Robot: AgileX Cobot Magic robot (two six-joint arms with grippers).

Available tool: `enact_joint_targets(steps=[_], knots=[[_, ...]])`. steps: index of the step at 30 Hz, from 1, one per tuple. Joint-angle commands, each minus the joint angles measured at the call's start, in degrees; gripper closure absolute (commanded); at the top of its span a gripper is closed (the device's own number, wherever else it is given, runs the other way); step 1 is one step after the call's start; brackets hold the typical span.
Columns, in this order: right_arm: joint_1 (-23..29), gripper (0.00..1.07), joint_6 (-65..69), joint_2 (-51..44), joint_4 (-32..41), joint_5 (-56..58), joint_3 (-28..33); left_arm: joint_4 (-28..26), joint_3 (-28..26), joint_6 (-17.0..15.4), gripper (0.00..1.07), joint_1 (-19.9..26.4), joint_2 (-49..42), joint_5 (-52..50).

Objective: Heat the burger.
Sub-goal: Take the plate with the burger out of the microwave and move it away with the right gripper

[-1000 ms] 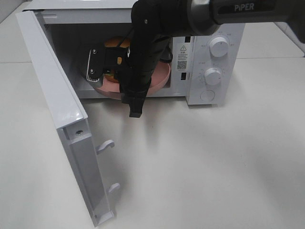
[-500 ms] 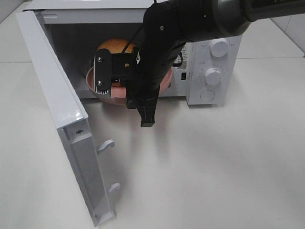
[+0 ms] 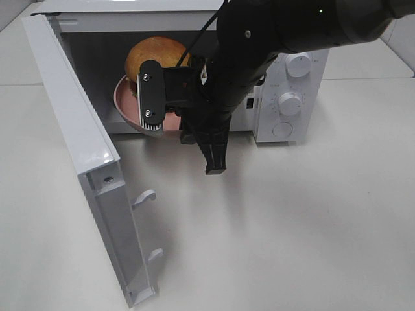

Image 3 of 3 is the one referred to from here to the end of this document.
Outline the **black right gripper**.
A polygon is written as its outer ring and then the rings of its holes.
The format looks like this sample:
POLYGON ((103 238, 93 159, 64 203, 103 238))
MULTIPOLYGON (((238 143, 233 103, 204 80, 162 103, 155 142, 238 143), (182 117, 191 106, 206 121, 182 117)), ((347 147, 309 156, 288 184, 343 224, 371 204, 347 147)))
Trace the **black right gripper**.
POLYGON ((206 175, 226 170, 226 152, 233 100, 233 61, 213 56, 189 67, 163 68, 158 62, 142 63, 140 73, 163 81, 165 116, 173 111, 181 116, 180 143, 198 144, 206 160, 206 175))

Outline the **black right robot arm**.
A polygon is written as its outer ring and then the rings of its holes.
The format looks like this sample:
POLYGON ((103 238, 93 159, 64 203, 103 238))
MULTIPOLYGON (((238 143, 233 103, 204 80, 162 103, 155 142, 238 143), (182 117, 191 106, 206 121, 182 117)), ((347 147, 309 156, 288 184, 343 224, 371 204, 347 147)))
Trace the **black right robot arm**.
POLYGON ((207 174, 226 169, 231 115, 279 53, 376 40, 413 1, 225 1, 210 17, 217 47, 191 67, 145 61, 137 76, 138 121, 158 131, 168 111, 201 149, 207 174))

